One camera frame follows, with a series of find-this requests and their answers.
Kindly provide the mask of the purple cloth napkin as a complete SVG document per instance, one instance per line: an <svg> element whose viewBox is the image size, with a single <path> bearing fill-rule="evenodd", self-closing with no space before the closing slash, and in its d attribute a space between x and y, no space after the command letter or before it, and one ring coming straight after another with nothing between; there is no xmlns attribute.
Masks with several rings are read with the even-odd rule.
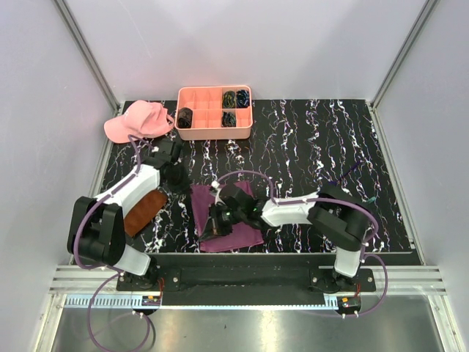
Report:
<svg viewBox="0 0 469 352"><path fill-rule="evenodd" d="M210 194L209 186L192 185L191 190L191 206L201 252L227 252L264 243L262 232L244 223L235 224L229 235L202 241L204 226L209 217L209 206L214 203L215 197Z"/></svg>

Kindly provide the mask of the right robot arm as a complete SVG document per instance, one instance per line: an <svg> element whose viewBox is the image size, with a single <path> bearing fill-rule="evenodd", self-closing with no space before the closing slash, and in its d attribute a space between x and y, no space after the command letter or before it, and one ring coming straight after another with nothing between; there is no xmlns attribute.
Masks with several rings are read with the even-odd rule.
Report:
<svg viewBox="0 0 469 352"><path fill-rule="evenodd" d="M328 294L357 289L364 247L378 230L377 220L359 198L332 185L289 199L257 199L233 184L215 183L211 193L215 201L208 207L199 237L202 242L225 238L238 224L255 230L286 224L311 225L336 247L333 268L317 274L311 288Z"/></svg>

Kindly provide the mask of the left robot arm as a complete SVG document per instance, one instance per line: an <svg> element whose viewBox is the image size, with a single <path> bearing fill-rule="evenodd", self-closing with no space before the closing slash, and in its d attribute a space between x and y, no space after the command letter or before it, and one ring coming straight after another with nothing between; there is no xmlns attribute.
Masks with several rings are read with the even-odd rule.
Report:
<svg viewBox="0 0 469 352"><path fill-rule="evenodd" d="M190 191L190 180L178 162L182 142L164 139L113 187L74 204L67 250L85 270L108 267L132 276L142 290L158 283L158 264L148 254L127 244L126 236L145 227L159 212L148 196L164 183L174 193Z"/></svg>

